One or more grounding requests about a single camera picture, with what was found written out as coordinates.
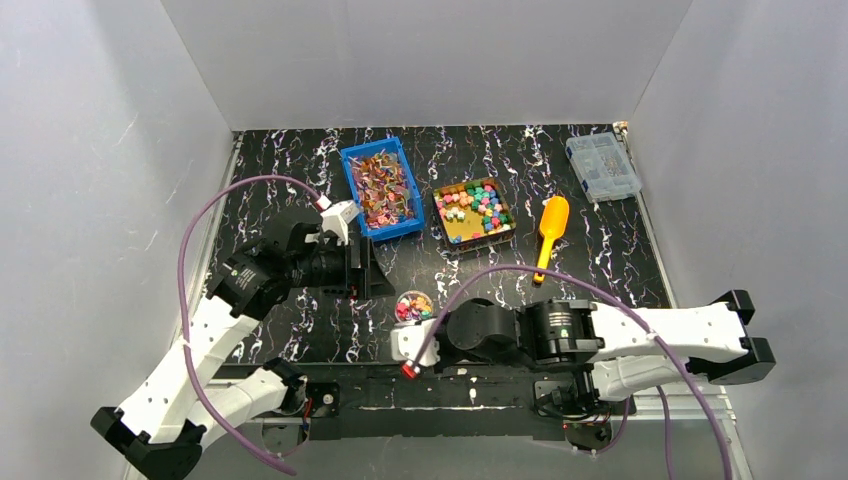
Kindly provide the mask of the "blue plastic candy bin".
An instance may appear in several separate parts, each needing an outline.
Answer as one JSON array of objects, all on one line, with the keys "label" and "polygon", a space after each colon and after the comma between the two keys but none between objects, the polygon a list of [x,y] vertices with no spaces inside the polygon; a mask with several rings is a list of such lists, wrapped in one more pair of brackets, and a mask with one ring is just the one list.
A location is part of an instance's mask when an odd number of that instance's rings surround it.
[{"label": "blue plastic candy bin", "polygon": [[424,229],[421,193],[398,138],[347,147],[340,155],[364,236],[381,242]]}]

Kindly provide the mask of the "orange plastic scoop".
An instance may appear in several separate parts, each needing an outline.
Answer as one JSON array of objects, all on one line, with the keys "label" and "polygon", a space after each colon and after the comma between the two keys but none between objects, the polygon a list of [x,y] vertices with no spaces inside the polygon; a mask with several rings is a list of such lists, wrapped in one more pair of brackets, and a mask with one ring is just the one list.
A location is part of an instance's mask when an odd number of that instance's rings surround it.
[{"label": "orange plastic scoop", "polygon": [[566,198],[553,196],[548,199],[538,224],[542,243],[536,262],[537,268],[548,268],[554,244],[564,236],[569,216],[570,204]]}]

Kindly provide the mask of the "gold tray of star candies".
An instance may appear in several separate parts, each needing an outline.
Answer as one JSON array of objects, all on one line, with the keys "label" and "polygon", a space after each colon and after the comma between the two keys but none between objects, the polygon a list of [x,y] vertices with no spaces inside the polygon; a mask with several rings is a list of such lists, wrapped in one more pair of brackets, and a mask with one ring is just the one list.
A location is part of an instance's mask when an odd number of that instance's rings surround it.
[{"label": "gold tray of star candies", "polygon": [[494,177],[436,188],[436,226],[448,251],[460,254],[508,243],[517,232],[516,216]]}]

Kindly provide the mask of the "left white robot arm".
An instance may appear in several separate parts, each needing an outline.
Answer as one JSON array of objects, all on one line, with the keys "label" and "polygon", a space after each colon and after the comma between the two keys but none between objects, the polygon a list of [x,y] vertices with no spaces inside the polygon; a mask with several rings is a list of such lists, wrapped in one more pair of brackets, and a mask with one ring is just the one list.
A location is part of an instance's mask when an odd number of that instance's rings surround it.
[{"label": "left white robot arm", "polygon": [[334,415],[338,387],[310,386],[285,360],[269,360],[246,379],[208,395],[215,414],[196,392],[291,290],[304,288],[352,300],[395,293],[370,239],[353,231],[342,240],[318,223],[281,221],[222,262],[189,319],[188,336],[130,397],[100,408],[92,428],[148,479],[186,478],[204,450],[226,434],[221,419],[237,427],[278,412],[300,419],[306,435],[313,413]]}]

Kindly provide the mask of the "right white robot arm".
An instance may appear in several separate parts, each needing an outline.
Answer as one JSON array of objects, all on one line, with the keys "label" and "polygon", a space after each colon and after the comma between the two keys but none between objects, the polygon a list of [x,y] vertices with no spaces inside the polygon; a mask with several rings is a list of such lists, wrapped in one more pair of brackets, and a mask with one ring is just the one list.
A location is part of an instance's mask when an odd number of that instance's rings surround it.
[{"label": "right white robot arm", "polygon": [[580,392],[618,402],[685,376],[714,385],[763,380],[776,358],[747,326],[755,306],[730,290],[693,308],[637,308],[632,314],[589,300],[546,300],[507,309],[475,298],[449,312],[425,350],[426,366],[461,360],[576,372]]}]

